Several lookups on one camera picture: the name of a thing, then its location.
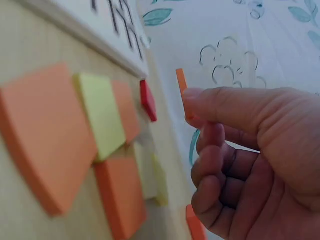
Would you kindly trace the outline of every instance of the skin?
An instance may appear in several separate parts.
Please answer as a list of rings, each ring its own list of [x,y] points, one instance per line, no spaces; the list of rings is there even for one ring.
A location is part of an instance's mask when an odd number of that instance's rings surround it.
[[[183,103],[201,129],[191,203],[209,231],[226,240],[320,239],[319,96],[188,88]]]

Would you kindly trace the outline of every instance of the orange sticky note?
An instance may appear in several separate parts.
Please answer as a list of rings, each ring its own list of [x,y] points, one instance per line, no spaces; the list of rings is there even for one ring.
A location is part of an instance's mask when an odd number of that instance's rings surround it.
[[[204,226],[197,218],[191,204],[186,206],[186,221],[193,240],[207,240]]]
[[[71,207],[96,154],[64,64],[0,88],[0,129],[11,156],[50,215]]]
[[[112,81],[111,84],[128,144],[140,133],[134,99],[128,83]]]
[[[147,219],[136,160],[113,154],[94,171],[113,239],[128,240]]]
[[[181,97],[182,97],[184,90],[187,89],[187,82],[186,82],[184,70],[182,68],[179,68],[175,72],[176,72],[176,77],[177,77],[178,83],[179,83],[180,94],[181,94]],[[183,103],[183,107],[184,107],[185,117],[187,119],[192,119],[194,117],[193,113],[191,111],[188,111],[185,108],[185,104],[184,103]]]

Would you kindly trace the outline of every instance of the finger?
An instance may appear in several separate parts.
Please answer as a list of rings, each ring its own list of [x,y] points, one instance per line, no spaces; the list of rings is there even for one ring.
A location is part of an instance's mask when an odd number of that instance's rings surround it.
[[[196,150],[200,153],[205,147],[215,145],[222,147],[226,140],[225,129],[221,123],[207,122],[201,129]]]
[[[196,215],[204,214],[219,201],[221,185],[214,175],[204,177],[194,193],[191,204]]]
[[[233,177],[225,179],[224,186],[221,190],[220,202],[231,209],[236,209],[239,199],[244,188],[245,182]]]
[[[273,185],[274,172],[268,162],[259,157],[254,163],[252,173],[243,187],[241,198],[234,214],[234,222],[237,222],[237,225],[232,226],[230,235],[235,235],[238,239],[247,238],[250,228],[260,217],[270,198]]]
[[[221,237],[230,232],[234,209],[223,206],[219,201],[220,182],[215,176],[207,176],[193,195],[194,213],[203,225]]]
[[[292,92],[292,89],[218,87],[199,93],[187,88],[182,97],[185,108],[200,119],[256,136],[261,123],[292,100]]]
[[[222,156],[222,172],[227,177],[246,181],[251,174],[259,153],[235,149],[225,143],[222,147]]]
[[[227,177],[246,181],[258,156],[258,153],[235,149],[227,143],[222,148],[209,145],[201,151],[194,163],[191,179],[198,188],[204,177],[217,175],[222,170]]]
[[[235,216],[236,210],[224,206],[221,210],[220,216],[212,224],[209,231],[218,235],[222,239],[229,239],[231,225]]]
[[[225,139],[248,149],[260,151],[257,137],[233,127],[224,126]]]
[[[203,178],[216,175],[221,172],[223,166],[223,155],[221,148],[208,146],[201,153],[191,170],[191,179],[196,188],[199,187]]]
[[[201,118],[194,116],[193,118],[185,118],[185,121],[191,125],[192,127],[196,128],[196,129],[202,129],[202,127],[205,125],[205,123],[207,121],[202,120]]]

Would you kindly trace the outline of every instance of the sticky note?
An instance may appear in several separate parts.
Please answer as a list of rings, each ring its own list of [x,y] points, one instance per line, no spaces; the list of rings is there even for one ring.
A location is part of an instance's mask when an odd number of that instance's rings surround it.
[[[169,196],[167,174],[155,154],[152,155],[152,165],[157,186],[157,196],[155,197],[155,200],[160,206],[166,206],[168,205]]]
[[[73,81],[97,145],[95,162],[103,162],[126,142],[111,81],[84,73],[73,76]]]
[[[187,89],[187,82],[186,82],[184,70],[182,68],[179,68],[179,69],[176,70],[176,77],[178,79],[179,88],[180,88],[180,94],[181,94],[181,97],[182,97],[183,92]],[[185,117],[187,119],[192,119],[194,117],[193,113],[191,111],[188,111],[185,108],[184,104],[183,104],[183,107],[184,107]]]
[[[0,88],[0,130],[48,214],[65,214],[97,154],[94,136],[64,64]]]
[[[94,171],[113,239],[131,238],[147,218],[134,157],[114,154]]]
[[[191,204],[186,206],[186,221],[192,236],[192,240],[207,240],[205,228],[197,218]]]
[[[158,191],[153,168],[153,156],[139,142],[133,143],[133,151],[139,170],[143,197],[145,200],[156,198]]]
[[[129,144],[140,133],[137,112],[128,83],[112,81],[113,94],[118,106],[126,143]]]
[[[157,121],[157,109],[155,98],[146,80],[140,81],[141,104],[148,114],[151,122]]]

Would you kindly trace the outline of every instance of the teal leaf pattern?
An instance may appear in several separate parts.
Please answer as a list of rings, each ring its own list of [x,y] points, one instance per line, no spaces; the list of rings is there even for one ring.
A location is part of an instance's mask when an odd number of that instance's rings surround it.
[[[320,35],[314,31],[309,31],[308,36],[313,42],[314,46],[320,50]]]
[[[172,11],[172,8],[158,8],[149,11],[143,16],[144,25],[147,27],[163,25],[171,20],[168,17]]]
[[[306,7],[309,9],[313,18],[315,18],[318,14],[318,7],[314,0],[304,0]]]
[[[288,7],[288,9],[293,15],[293,17],[299,22],[308,23],[312,19],[311,15],[300,7],[290,6]]]

